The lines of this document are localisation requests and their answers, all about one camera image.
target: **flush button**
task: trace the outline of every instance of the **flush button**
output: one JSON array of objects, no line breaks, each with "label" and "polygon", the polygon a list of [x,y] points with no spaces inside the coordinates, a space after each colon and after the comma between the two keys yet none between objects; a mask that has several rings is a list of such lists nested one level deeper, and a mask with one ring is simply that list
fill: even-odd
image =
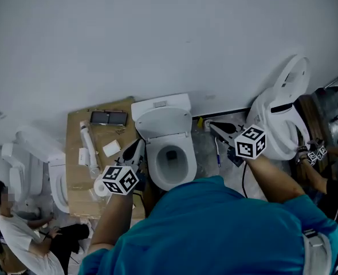
[{"label": "flush button", "polygon": [[166,101],[161,101],[161,102],[156,102],[154,103],[154,107],[155,108],[159,108],[159,107],[165,107],[167,105]]}]

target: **toilet seat hinge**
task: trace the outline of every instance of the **toilet seat hinge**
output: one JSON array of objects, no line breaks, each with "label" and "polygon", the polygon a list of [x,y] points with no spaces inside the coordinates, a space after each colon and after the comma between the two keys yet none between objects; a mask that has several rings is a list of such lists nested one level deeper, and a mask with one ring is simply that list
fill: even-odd
[{"label": "toilet seat hinge", "polygon": [[[173,133],[172,135],[176,135],[178,138],[181,137],[181,136],[184,136],[184,137],[188,137],[189,134],[188,132],[181,132],[181,133]],[[171,135],[163,135],[163,136],[157,136],[157,137],[149,137],[147,140],[146,140],[146,144],[150,144],[151,143],[151,140],[154,140],[154,139],[160,139],[160,138],[164,138],[166,136],[171,136]]]}]

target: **backpack strap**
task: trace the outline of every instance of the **backpack strap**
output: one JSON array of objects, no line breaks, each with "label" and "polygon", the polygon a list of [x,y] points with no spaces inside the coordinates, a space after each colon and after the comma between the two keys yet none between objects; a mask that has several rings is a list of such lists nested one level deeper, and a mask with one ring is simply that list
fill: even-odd
[{"label": "backpack strap", "polygon": [[332,250],[329,239],[313,229],[302,235],[305,261],[303,275],[329,275],[332,269]]}]

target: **marker cube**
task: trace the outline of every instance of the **marker cube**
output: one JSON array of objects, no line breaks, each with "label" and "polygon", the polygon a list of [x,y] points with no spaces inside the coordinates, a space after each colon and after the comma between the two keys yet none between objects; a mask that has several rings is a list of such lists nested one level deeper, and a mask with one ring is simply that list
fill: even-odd
[{"label": "marker cube", "polygon": [[323,157],[327,154],[327,150],[325,149],[324,146],[320,147],[319,150],[317,151],[317,158],[320,161],[323,159]]},{"label": "marker cube", "polygon": [[127,195],[139,182],[131,166],[106,166],[101,179],[113,194]]},{"label": "marker cube", "polygon": [[253,124],[237,136],[234,142],[238,157],[256,159],[266,149],[266,133]]},{"label": "marker cube", "polygon": [[317,156],[313,152],[308,153],[308,162],[314,166],[314,164],[317,162]]}]

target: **plastic tube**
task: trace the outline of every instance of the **plastic tube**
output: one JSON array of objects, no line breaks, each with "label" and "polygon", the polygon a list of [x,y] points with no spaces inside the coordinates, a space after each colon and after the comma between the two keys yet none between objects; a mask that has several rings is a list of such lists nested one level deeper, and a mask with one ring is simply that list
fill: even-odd
[{"label": "plastic tube", "polygon": [[81,129],[81,140],[84,144],[84,147],[88,149],[90,155],[90,175],[92,178],[97,178],[100,174],[99,166],[96,160],[96,151],[93,145],[93,141],[89,134],[89,129],[85,125],[85,122],[80,122],[80,129]]}]

